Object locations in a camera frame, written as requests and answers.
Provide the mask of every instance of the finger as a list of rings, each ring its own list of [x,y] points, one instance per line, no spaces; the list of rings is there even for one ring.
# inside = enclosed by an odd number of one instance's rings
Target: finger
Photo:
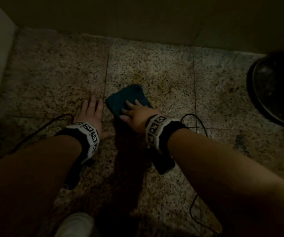
[[[107,139],[113,136],[115,136],[115,133],[113,132],[102,132],[100,139],[103,140],[103,139]]]
[[[132,118],[129,116],[121,115],[120,119],[123,120],[125,123],[127,123],[130,127],[133,126]]]
[[[84,100],[80,111],[80,115],[86,115],[87,108],[88,108],[88,100]]]
[[[121,109],[121,111],[123,114],[133,117],[133,111],[128,111],[125,109]]]
[[[95,113],[95,108],[96,108],[96,98],[95,98],[95,96],[92,96],[91,99],[90,99],[89,106],[88,106],[86,114],[88,116],[93,116],[94,113]]]
[[[128,105],[128,107],[131,109],[131,110],[136,110],[138,109],[138,107],[136,105],[133,105],[132,103],[130,103],[128,100],[126,100],[126,104]]]
[[[102,107],[103,107],[102,99],[99,99],[98,106],[97,106],[97,109],[96,109],[96,112],[95,112],[95,117],[98,120],[101,120],[101,117],[102,117]]]
[[[79,116],[79,113],[80,113],[80,112],[81,112],[81,110],[80,110],[80,109],[77,109],[77,112],[76,112],[75,117]]]
[[[134,100],[134,103],[135,103],[137,106],[142,106],[142,104],[141,104],[137,99]]]

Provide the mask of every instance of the hand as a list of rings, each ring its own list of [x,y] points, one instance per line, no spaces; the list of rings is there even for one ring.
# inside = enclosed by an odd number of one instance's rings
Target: hand
[[[160,114],[160,112],[150,107],[141,105],[138,100],[135,100],[134,102],[136,105],[133,105],[126,100],[126,104],[131,109],[131,111],[122,109],[122,112],[125,115],[121,115],[120,119],[126,122],[134,131],[144,134],[145,123],[148,118],[153,115]]]
[[[81,110],[77,111],[74,122],[88,122],[93,125],[101,140],[114,136],[112,132],[102,132],[102,99],[98,101],[96,109],[96,98],[92,96],[88,105],[88,100],[84,100]]]

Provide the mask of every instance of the white shoe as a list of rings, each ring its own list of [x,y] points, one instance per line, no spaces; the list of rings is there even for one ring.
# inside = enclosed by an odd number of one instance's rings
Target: white shoe
[[[94,218],[86,213],[69,215],[60,224],[54,237],[89,237],[93,232],[94,222]]]

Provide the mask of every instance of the black round object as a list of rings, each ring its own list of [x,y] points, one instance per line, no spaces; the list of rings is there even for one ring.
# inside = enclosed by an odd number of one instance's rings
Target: black round object
[[[253,63],[246,84],[259,112],[284,126],[284,53],[267,55]]]

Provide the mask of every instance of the wristband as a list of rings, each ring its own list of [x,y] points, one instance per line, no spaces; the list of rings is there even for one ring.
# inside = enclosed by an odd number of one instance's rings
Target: wristband
[[[96,128],[88,122],[68,125],[65,129],[55,134],[55,136],[57,135],[72,136],[82,146],[82,152],[69,170],[63,185],[64,188],[72,190],[79,182],[87,163],[93,164],[92,156],[97,151],[100,140]]]
[[[178,119],[155,115],[146,123],[145,140],[161,154],[168,154],[167,143],[170,136],[178,129],[187,128]]]

